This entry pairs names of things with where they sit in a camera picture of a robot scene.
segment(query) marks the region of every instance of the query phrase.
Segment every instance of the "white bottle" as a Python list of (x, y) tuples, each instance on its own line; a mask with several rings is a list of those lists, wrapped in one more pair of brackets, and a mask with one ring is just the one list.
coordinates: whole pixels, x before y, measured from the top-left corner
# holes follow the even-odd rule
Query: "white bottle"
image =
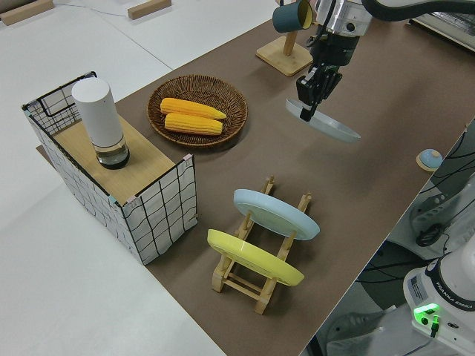
[(130, 152), (109, 84), (95, 77), (82, 79), (72, 95), (99, 163), (108, 169), (124, 167)]

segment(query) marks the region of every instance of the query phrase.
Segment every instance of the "corn cob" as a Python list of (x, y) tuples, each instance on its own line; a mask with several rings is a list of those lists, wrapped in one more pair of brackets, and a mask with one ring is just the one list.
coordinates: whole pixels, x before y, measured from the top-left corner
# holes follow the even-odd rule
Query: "corn cob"
[(165, 117), (165, 128), (185, 134), (217, 136), (223, 132), (223, 123), (206, 117), (169, 113)]
[(187, 115), (201, 116), (215, 120), (226, 118), (225, 113), (211, 106), (175, 98), (163, 98), (160, 103), (160, 111), (165, 115), (167, 113), (185, 113)]

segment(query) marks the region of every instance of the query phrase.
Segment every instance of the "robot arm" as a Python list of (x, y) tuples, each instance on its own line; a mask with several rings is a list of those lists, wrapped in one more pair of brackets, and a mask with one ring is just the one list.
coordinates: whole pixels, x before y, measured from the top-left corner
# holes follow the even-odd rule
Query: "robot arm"
[(319, 0), (316, 7), (319, 26), (307, 41), (312, 65), (297, 80), (298, 98), (304, 103), (300, 118), (305, 121), (340, 82), (338, 70), (350, 63), (372, 17), (400, 21), (436, 11), (475, 14), (475, 0)]

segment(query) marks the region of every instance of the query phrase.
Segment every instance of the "wooden board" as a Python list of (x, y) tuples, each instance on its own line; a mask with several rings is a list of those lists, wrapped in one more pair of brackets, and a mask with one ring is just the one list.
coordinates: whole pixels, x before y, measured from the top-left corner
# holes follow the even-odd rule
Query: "wooden board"
[(292, 53), (286, 56), (284, 54), (285, 41), (285, 36), (279, 37), (275, 41), (259, 48), (256, 56), (286, 76), (293, 76), (312, 63), (312, 55), (306, 48), (295, 44)]
[(171, 6), (171, 0), (148, 0), (143, 4), (129, 8), (127, 13), (129, 18), (135, 20), (168, 6)]
[(111, 170), (102, 167), (82, 122), (57, 133), (58, 143), (110, 194), (124, 205), (147, 185), (155, 181), (174, 163), (122, 117), (125, 141), (131, 157), (124, 168)]
[(32, 16), (45, 12), (46, 10), (50, 10), (53, 7), (53, 0), (36, 0), (30, 4), (0, 14), (0, 19), (6, 25), (15, 24), (16, 22), (29, 19)]

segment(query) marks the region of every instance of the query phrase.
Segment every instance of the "brown mat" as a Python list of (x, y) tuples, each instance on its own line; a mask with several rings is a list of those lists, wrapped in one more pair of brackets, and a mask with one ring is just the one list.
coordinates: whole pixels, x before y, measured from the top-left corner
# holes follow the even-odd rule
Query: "brown mat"
[[(300, 32), (297, 42), (314, 31)], [(475, 113), (471, 53), (417, 27), (374, 21), (319, 108), (362, 136), (351, 145), (335, 141), (286, 112), (285, 99), (297, 97), (298, 75), (288, 78), (255, 56), (278, 36), (267, 22), (117, 105), (173, 161), (195, 154), (199, 223), (147, 267), (228, 355), (298, 355), (429, 178), (416, 155), (426, 148), (446, 154)], [(248, 100), (249, 120), (234, 147), (181, 148), (148, 123), (154, 89), (192, 73), (219, 77)], [(287, 261), (306, 278), (296, 287), (278, 286), (261, 316), (251, 298), (212, 290), (219, 255), (206, 232), (233, 233), (242, 218), (234, 190), (258, 190), (270, 174), (273, 195), (283, 201), (297, 205), (312, 192), (308, 213), (321, 233), (294, 243)], [(274, 253), (281, 244), (259, 227), (248, 241)]]

